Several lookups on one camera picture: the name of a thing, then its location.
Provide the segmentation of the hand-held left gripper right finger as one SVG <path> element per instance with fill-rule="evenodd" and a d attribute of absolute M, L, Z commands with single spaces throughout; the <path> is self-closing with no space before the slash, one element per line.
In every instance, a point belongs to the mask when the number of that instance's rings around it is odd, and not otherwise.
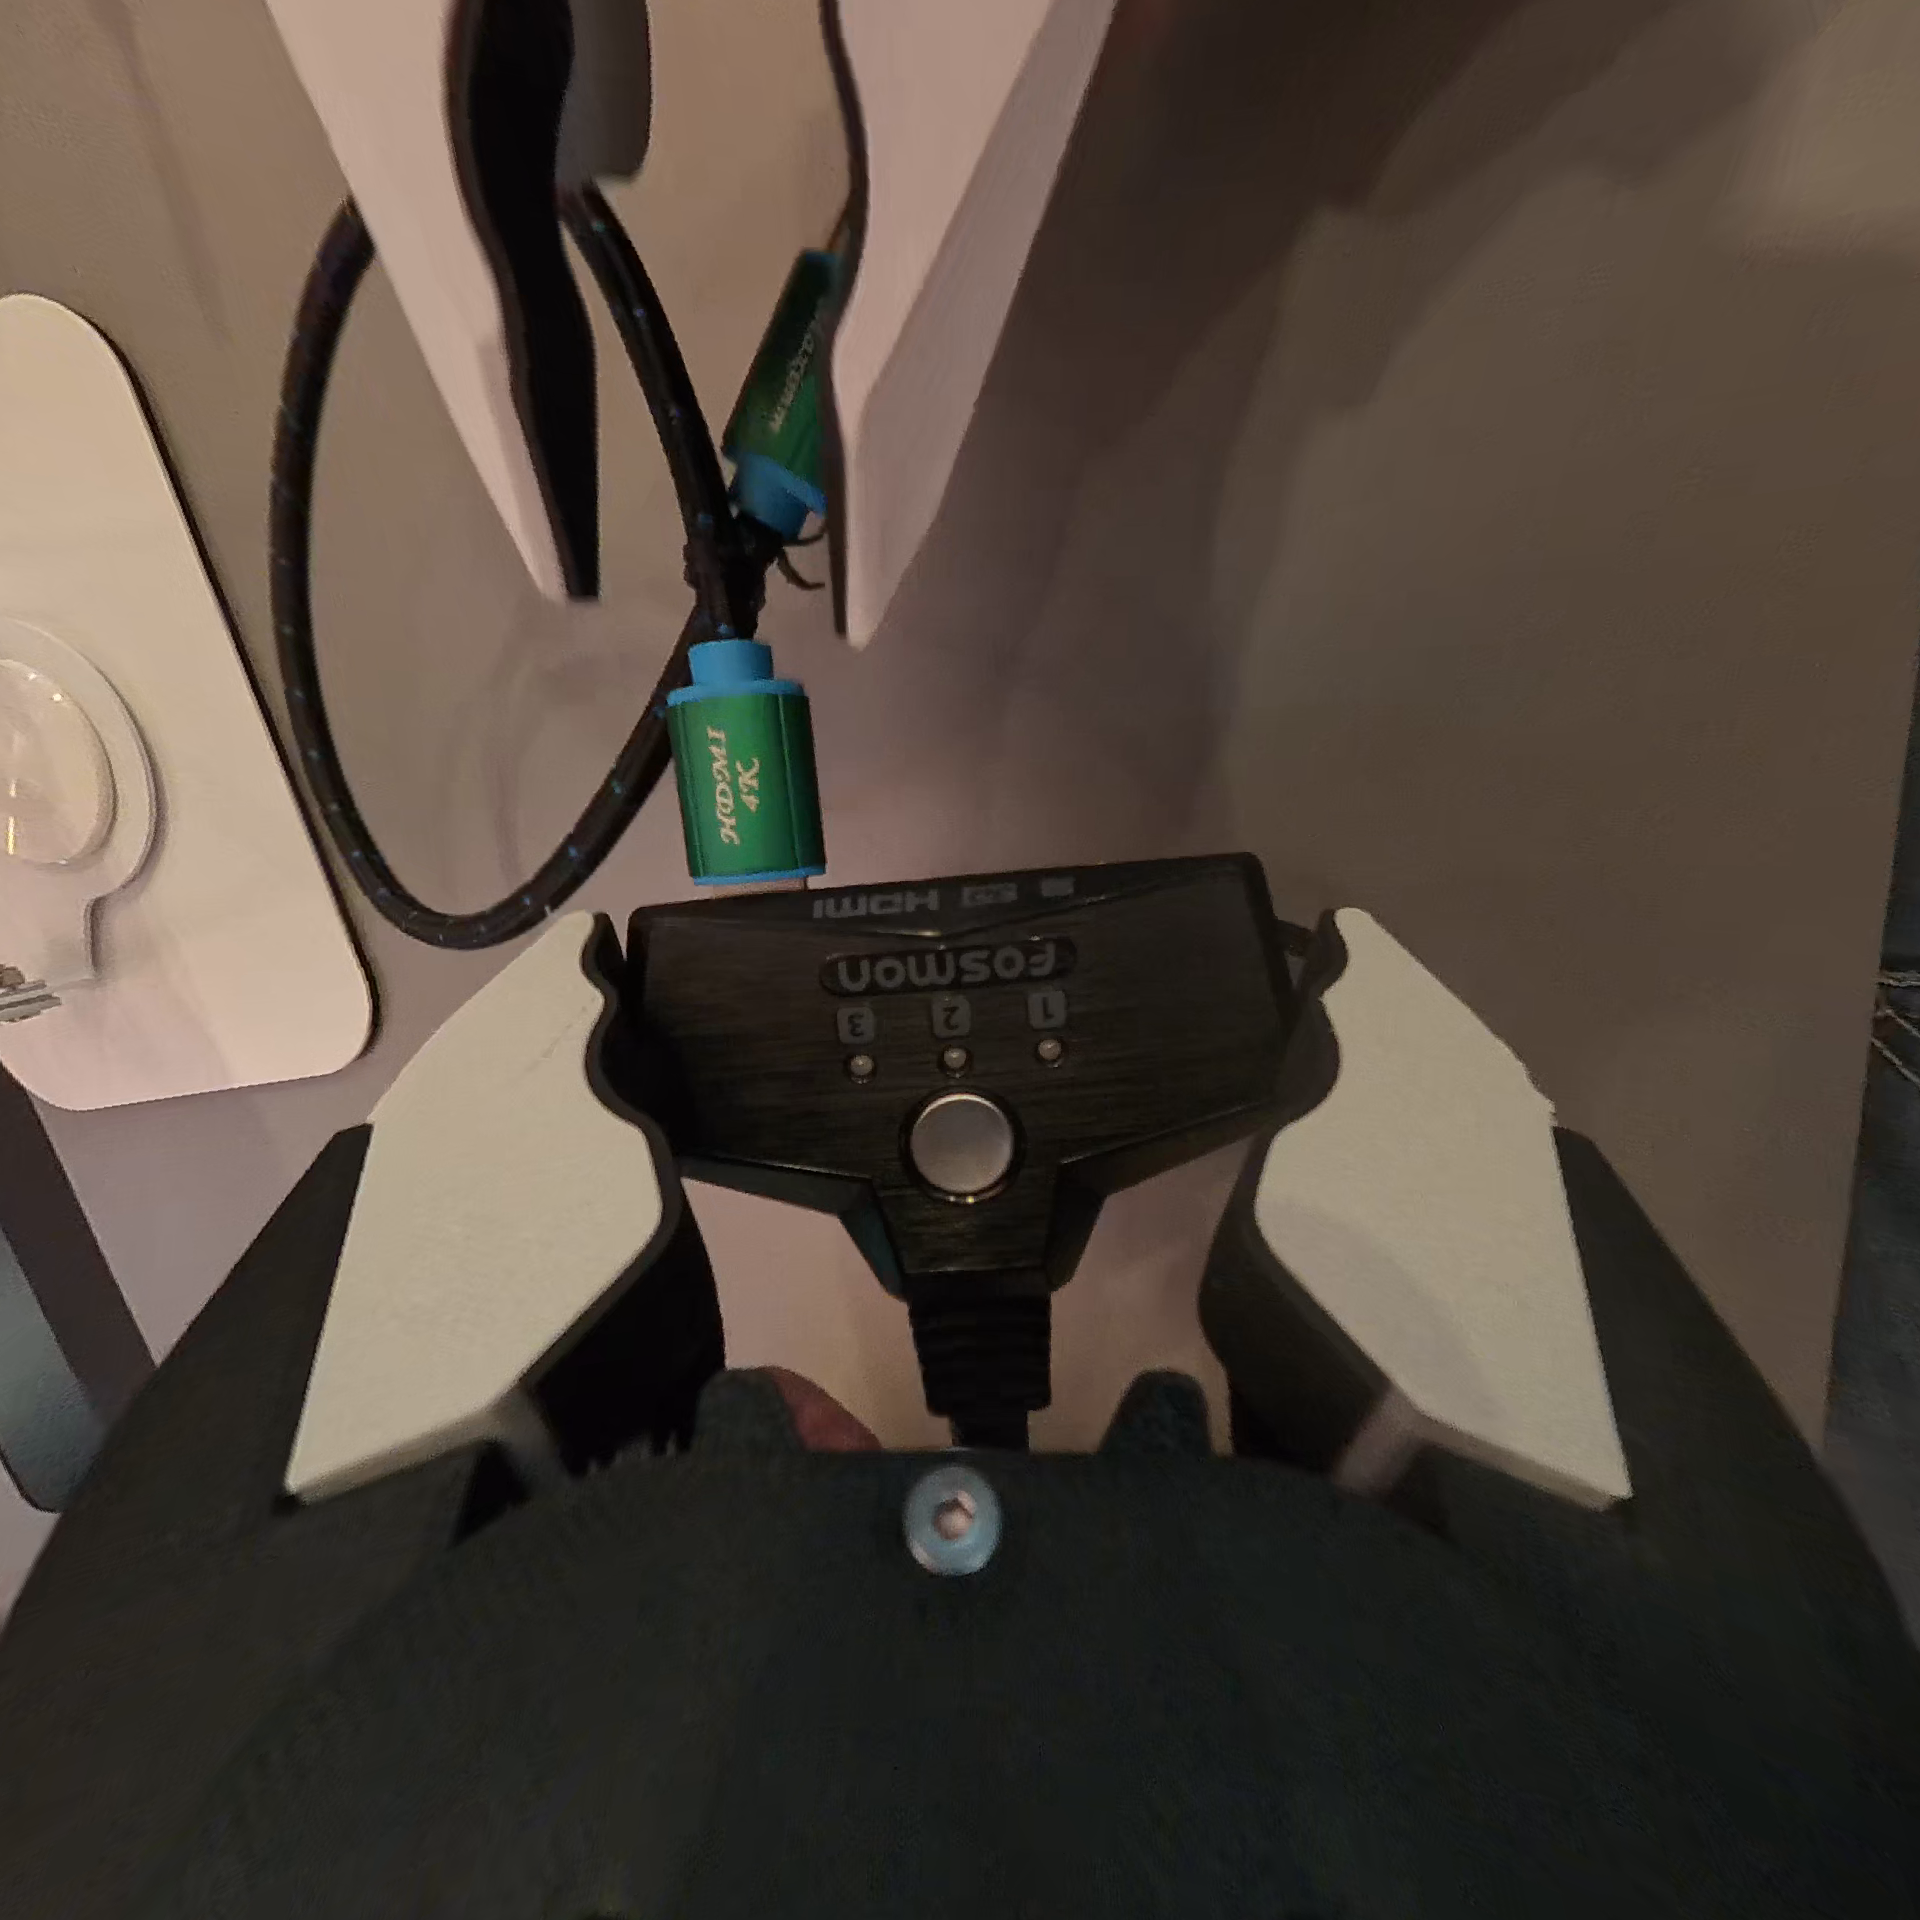
<path fill-rule="evenodd" d="M 1296 993 L 1200 1284 L 1231 1453 L 1362 1498 L 1445 1453 L 1629 1499 L 1551 1098 L 1360 907 L 1315 924 Z"/>

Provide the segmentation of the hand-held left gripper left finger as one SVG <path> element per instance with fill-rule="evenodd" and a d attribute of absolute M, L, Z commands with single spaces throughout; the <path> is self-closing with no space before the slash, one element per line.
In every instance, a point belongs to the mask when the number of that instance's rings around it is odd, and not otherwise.
<path fill-rule="evenodd" d="M 501 1448 L 542 1484 L 687 1445 L 722 1308 L 625 1038 L 606 914 L 566 914 L 416 1053 L 369 1121 L 284 1489 L 328 1499 Z"/>

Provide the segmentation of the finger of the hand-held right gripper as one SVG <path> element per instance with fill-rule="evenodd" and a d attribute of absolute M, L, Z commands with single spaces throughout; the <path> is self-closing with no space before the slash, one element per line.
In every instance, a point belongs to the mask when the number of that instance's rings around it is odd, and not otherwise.
<path fill-rule="evenodd" d="M 835 630 L 875 641 L 926 546 L 1117 1 L 825 1 L 850 150 L 826 328 Z"/>
<path fill-rule="evenodd" d="M 532 582 L 595 597 L 595 348 L 557 204 L 571 8 L 270 9 Z"/>

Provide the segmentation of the silver HDMI splitter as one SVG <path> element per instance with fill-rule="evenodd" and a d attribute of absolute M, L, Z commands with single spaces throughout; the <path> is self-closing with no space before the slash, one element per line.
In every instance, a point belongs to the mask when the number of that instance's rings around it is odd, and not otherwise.
<path fill-rule="evenodd" d="M 1305 950 L 1246 851 L 642 907 L 634 1076 L 896 1296 L 1060 1289 L 1112 1193 L 1265 1124 Z"/>

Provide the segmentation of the person's left hand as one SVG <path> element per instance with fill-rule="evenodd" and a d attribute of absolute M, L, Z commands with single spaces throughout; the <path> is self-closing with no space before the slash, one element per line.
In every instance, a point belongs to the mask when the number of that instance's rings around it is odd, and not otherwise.
<path fill-rule="evenodd" d="M 882 1441 L 843 1399 L 786 1367 L 759 1367 L 757 1379 L 782 1403 L 794 1434 L 810 1453 L 879 1453 Z"/>

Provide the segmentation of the person's jeans leg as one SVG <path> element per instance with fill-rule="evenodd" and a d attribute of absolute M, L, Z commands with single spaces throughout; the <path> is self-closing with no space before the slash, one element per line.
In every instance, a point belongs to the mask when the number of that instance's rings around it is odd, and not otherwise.
<path fill-rule="evenodd" d="M 1829 1441 L 1862 1483 L 1911 1516 L 1917 1483 L 1916 972 L 1916 892 L 1898 892 L 1874 978 L 1828 1420 Z"/>

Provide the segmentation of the white folding stand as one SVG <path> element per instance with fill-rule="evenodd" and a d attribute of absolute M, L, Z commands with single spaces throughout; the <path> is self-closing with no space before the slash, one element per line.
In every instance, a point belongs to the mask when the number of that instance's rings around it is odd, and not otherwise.
<path fill-rule="evenodd" d="M 3 299 L 6 1070 L 111 1110 L 323 1078 L 372 978 L 133 373 Z"/>

